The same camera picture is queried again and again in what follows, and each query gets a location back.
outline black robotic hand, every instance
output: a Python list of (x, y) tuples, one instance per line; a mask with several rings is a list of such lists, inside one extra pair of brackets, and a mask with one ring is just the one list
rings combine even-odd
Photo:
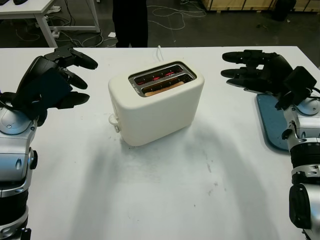
[[(299, 105), (311, 96), (317, 83), (303, 66), (293, 70), (285, 58), (275, 52), (244, 50), (227, 52), (222, 58), (227, 62), (246, 65), (221, 72), (222, 76), (230, 78), (228, 84), (244, 88), (245, 91), (275, 96), (278, 110), (285, 110), (291, 104)], [(257, 69), (258, 65), (263, 65), (263, 69)]]
[(47, 109), (69, 109), (84, 104), (89, 95), (72, 91), (72, 86), (86, 89), (88, 85), (67, 69), (71, 65), (94, 70), (98, 63), (72, 46), (62, 46), (44, 56), (38, 56), (24, 74), (16, 93), (5, 92), (0, 102), (10, 102), (13, 110), (23, 112), (30, 120), (37, 119), (41, 126)]

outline white toaster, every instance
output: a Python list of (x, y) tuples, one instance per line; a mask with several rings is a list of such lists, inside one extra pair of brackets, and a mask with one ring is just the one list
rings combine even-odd
[(141, 146), (190, 125), (205, 83), (181, 60), (162, 61), (110, 80), (109, 122), (131, 146)]

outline person's leg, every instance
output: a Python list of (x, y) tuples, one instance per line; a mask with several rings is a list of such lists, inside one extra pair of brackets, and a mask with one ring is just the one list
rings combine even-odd
[(133, 48), (148, 47), (148, 12), (146, 0), (131, 1), (130, 43)]
[(128, 48), (130, 44), (129, 34), (129, 15), (127, 12), (126, 2), (121, 0), (113, 0), (113, 14), (112, 19), (116, 38), (118, 40), (117, 48)]

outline power cord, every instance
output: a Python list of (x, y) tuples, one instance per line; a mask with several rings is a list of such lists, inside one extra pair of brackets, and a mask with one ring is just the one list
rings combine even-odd
[(70, 15), (69, 26), (71, 26), (71, 24), (72, 24), (72, 19), (74, 20), (73, 26), (75, 26), (75, 25), (76, 25), (76, 20), (75, 20), (75, 18), (71, 15), (71, 12), (70, 12), (69, 6), (68, 6), (68, 0), (64, 0), (64, 3), (65, 3), (67, 12), (68, 12), (68, 14)]
[[(320, 94), (320, 89), (319, 89), (319, 88), (313, 87), (312, 90), (314, 90), (314, 91), (316, 91), (318, 94)], [(320, 96), (310, 96), (309, 98), (310, 98), (310, 99), (320, 100)]]
[(27, 34), (29, 34), (29, 35), (36, 36), (36, 39), (27, 40), (27, 39), (22, 38), (22, 37), (18, 34), (18, 30), (17, 30), (17, 29), (15, 29), (15, 34), (17, 35), (17, 37), (18, 37), (19, 39), (21, 39), (22, 41), (25, 41), (25, 42), (34, 42), (34, 41), (37, 41), (37, 40), (40, 38), (40, 35), (38, 35), (38, 34), (33, 34), (33, 33), (29, 33), (29, 32), (28, 32), (28, 25), (29, 25), (29, 24), (28, 24), (27, 20), (25, 20), (25, 19), (23, 19), (23, 20), (24, 20), (25, 23), (26, 23), (25, 32), (26, 32)]
[[(182, 26), (182, 27), (179, 27), (179, 28), (167, 27), (167, 26), (162, 25), (162, 24), (159, 23), (159, 22), (152, 21), (152, 20), (148, 20), (148, 22), (158, 24), (158, 25), (160, 25), (161, 27), (166, 28), (166, 29), (169, 29), (169, 30), (181, 30), (181, 29), (184, 29), (184, 28), (186, 27), (184, 15), (190, 16), (190, 17), (194, 17), (194, 18), (204, 18), (204, 17), (207, 15), (207, 13), (206, 13), (205, 10), (203, 10), (203, 9), (201, 9), (200, 7), (196, 6), (194, 3), (198, 3), (198, 2), (197, 2), (197, 1), (186, 1), (186, 2), (182, 3), (181, 5), (192, 4), (192, 7), (198, 9), (199, 11), (179, 10), (179, 9), (175, 9), (175, 8), (171, 8), (171, 7), (167, 7), (167, 6), (158, 6), (158, 5), (149, 5), (149, 6), (147, 6), (147, 8), (157, 8), (157, 9), (154, 9), (154, 10), (152, 11), (152, 14), (153, 14), (154, 16), (156, 16), (156, 17), (165, 18), (165, 17), (172, 16), (172, 15), (174, 15), (174, 14), (179, 14), (179, 15), (181, 15), (181, 17), (182, 17), (182, 22), (183, 22), (183, 26)], [(170, 13), (170, 14), (167, 14), (167, 15), (159, 15), (159, 14), (156, 14), (156, 13), (155, 13), (156, 11), (163, 10), (163, 9), (169, 9), (169, 10), (173, 10), (173, 11), (175, 11), (175, 12)]]
[(159, 62), (164, 61), (164, 56), (162, 55), (162, 51), (161, 51), (161, 46), (158, 45), (158, 47), (156, 48), (156, 57), (158, 58)]
[(1, 99), (0, 99), (0, 104), (1, 104), (2, 106), (4, 106), (6, 109), (9, 109), (9, 110), (11, 110), (11, 111), (20, 110), (20, 108), (15, 108), (15, 107), (13, 107), (13, 106), (10, 106), (10, 105), (6, 104), (6, 103), (3, 102)]
[[(90, 5), (89, 5), (89, 3), (88, 3), (88, 0), (85, 0), (85, 2), (86, 2), (86, 5), (88, 6), (88, 8), (90, 9), (90, 12), (91, 12), (91, 14), (92, 14), (92, 9), (91, 9), (91, 7), (90, 7)], [(68, 25), (68, 24), (69, 24), (69, 26), (70, 26), (70, 23), (71, 23), (71, 20), (72, 20), (71, 17), (70, 17), (70, 20), (68, 20), (68, 19), (66, 19), (66, 18), (64, 18), (64, 17), (60, 17), (60, 16), (53, 15), (53, 14), (48, 14), (48, 18), (49, 18), (52, 26), (54, 26), (54, 24), (53, 24), (53, 22), (52, 22), (52, 20), (51, 20), (51, 18), (53, 18), (53, 17), (56, 17), (56, 18), (61, 19), (61, 20), (64, 22), (63, 26)], [(95, 24), (98, 25), (97, 22), (96, 22), (95, 17), (93, 16), (93, 14), (92, 14), (92, 17), (93, 17), (93, 20), (94, 20)], [(80, 40), (78, 40), (78, 39), (74, 39), (74, 38), (70, 37), (70, 36), (69, 36), (67, 33), (65, 33), (64, 31), (60, 31), (60, 33), (62, 33), (62, 34), (63, 34), (64, 36), (66, 36), (68, 39), (65, 39), (65, 40), (56, 39), (56, 41), (57, 41), (57, 42), (71, 42), (72, 44), (74, 44), (74, 45), (75, 45), (76, 47), (78, 47), (78, 48), (96, 48), (96, 47), (100, 46), (101, 44), (103, 44), (103, 43), (106, 42), (106, 41), (109, 41), (109, 40), (117, 40), (117, 38), (114, 38), (114, 37), (104, 39), (102, 30), (101, 30), (101, 29), (99, 29), (99, 30), (100, 30), (100, 32), (97, 33), (95, 36), (89, 37), (89, 38), (85, 39), (85, 40), (82, 41), (82, 42), (81, 42)], [(91, 46), (86, 46), (86, 45), (85, 45), (85, 42), (87, 42), (87, 41), (89, 41), (89, 40), (91, 40), (91, 39), (97, 38), (97, 37), (100, 37), (100, 38), (101, 38), (101, 40), (100, 40), (100, 42), (99, 42), (98, 44), (91, 45)], [(114, 47), (115, 45), (116, 45), (116, 44), (113, 44), (113, 45), (111, 45), (111, 46), (107, 46), (106, 48), (112, 48), (112, 47)]]

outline floor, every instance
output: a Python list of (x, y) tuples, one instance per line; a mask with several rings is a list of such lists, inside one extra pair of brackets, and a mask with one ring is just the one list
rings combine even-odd
[[(69, 14), (63, 0), (57, 0), (56, 5), (62, 6), (62, 10), (56, 13), (57, 16), (69, 19)], [(180, 5), (180, 0), (147, 0), (148, 6), (166, 6), (179, 10), (196, 11), (192, 3)], [(68, 0), (68, 6), (77, 25), (92, 25), (92, 15), (85, 4), (85, 0)], [(114, 31), (112, 21), (112, 0), (101, 0), (96, 3), (96, 10), (100, 28), (104, 39)], [(184, 16), (184, 22), (180, 14), (166, 17), (154, 16), (152, 10), (156, 7), (148, 8), (148, 18), (150, 21), (180, 30), (170, 30), (154, 22), (149, 22), (149, 47), (216, 47), (216, 46), (298, 46), (309, 59), (317, 66), (320, 66), (320, 15), (312, 12), (292, 12), (287, 20), (283, 22), (271, 19), (269, 12), (207, 12), (204, 17)], [(158, 15), (169, 15), (172, 10), (161, 9), (156, 12)], [(201, 16), (203, 13), (190, 13)], [(64, 24), (61, 20), (51, 18), (55, 25)], [(4, 20), (0, 23), (0, 47), (1, 48), (26, 48), (26, 47), (47, 47), (47, 43), (41, 31), (35, 27), (33, 20)], [(71, 38), (84, 41), (94, 37), (94, 33), (68, 32)], [(59, 40), (68, 40), (66, 36), (61, 36)], [(94, 37), (84, 44), (93, 46), (100, 42), (99, 37)], [(58, 42), (61, 46), (67, 41)], [(116, 43), (116, 40), (103, 42), (100, 47), (109, 47)]]

